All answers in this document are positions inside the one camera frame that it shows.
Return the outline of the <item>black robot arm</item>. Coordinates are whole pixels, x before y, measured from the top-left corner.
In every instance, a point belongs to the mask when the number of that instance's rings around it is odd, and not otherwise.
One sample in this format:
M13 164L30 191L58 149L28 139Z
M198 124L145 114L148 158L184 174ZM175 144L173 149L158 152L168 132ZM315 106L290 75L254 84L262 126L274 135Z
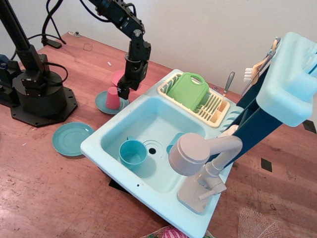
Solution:
M125 73L117 83L118 96L124 100L129 97L130 90L137 90L146 77L148 60L151 54L151 44L144 41L145 28L135 12L131 11L129 3L122 0L92 0L98 15L105 17L117 29L130 38L129 51L125 56ZM40 74L40 83L35 89L46 84L48 71L41 62L33 45L29 43L9 1L0 2L0 19L16 46L16 51L26 69Z

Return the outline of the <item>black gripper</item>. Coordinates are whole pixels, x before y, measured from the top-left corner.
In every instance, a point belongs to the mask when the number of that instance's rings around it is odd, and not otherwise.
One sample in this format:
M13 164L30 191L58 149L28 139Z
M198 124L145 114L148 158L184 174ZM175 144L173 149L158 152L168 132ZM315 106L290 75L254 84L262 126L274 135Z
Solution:
M125 56L126 65L123 77L117 85L117 94L120 98L128 100L130 89L137 91L140 83L145 79L148 69L147 60L131 60Z

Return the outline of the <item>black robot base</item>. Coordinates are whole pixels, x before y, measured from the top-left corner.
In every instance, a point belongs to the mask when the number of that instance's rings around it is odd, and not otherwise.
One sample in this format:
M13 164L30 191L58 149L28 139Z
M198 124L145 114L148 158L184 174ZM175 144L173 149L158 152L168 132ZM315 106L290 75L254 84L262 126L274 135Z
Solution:
M66 121L77 108L73 91L61 77L50 71L45 78L39 71L27 70L13 80L19 105L11 108L13 119L43 127Z

